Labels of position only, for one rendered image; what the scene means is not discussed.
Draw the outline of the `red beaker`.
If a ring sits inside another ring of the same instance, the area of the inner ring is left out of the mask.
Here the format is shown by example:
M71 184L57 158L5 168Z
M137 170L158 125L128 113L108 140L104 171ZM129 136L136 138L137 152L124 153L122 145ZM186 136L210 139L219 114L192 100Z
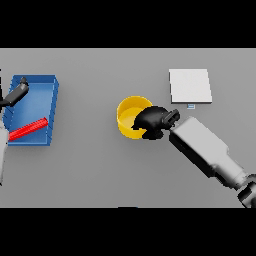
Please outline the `red beaker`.
M21 128L17 128L9 133L9 140L14 141L19 138L22 138L28 134L31 134L37 130L45 128L48 126L48 120L46 118L41 118L37 121L26 124Z

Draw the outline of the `dark left robot hand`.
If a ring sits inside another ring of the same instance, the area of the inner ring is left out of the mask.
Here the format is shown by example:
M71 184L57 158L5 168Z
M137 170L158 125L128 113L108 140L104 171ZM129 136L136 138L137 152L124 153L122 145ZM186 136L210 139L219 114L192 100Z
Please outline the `dark left robot hand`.
M20 84L12 90L3 100L0 101L0 107L13 107L20 101L29 91L29 84L25 77L22 77Z

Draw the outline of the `pale square measuring scale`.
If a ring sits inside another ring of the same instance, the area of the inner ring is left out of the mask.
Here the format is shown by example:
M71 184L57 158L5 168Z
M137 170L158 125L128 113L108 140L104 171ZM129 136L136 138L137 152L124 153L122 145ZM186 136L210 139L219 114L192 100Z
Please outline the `pale square measuring scale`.
M212 93L207 69L170 69L172 104L211 104Z

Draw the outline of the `blue tray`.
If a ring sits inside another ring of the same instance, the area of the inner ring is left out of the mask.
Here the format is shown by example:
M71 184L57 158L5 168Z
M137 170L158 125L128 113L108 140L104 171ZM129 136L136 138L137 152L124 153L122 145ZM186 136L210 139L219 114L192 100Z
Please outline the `blue tray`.
M3 110L2 121L5 128L11 132L41 118L47 119L48 126L9 141L8 145L49 146L52 141L59 82L55 75L14 75L9 91L18 86L22 77L25 77L29 84L29 92L14 107L6 107Z

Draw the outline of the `dark right robot hand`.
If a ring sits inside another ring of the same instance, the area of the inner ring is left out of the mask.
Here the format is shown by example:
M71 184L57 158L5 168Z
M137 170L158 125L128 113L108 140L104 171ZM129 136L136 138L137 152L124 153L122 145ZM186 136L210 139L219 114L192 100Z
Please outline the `dark right robot hand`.
M145 129L143 139L157 140L163 137L162 130L170 130L180 119L177 109L167 111L164 107L151 106L141 111L131 126L133 130Z

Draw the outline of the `yellow bowl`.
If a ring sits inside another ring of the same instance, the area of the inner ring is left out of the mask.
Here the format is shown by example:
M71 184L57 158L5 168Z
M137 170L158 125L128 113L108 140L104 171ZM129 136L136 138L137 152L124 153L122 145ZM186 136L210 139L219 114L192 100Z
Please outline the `yellow bowl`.
M136 116L151 106L151 101L142 96L129 96L123 99L116 109L116 121L120 133L132 140L141 139L146 130L141 128L133 130L132 126Z

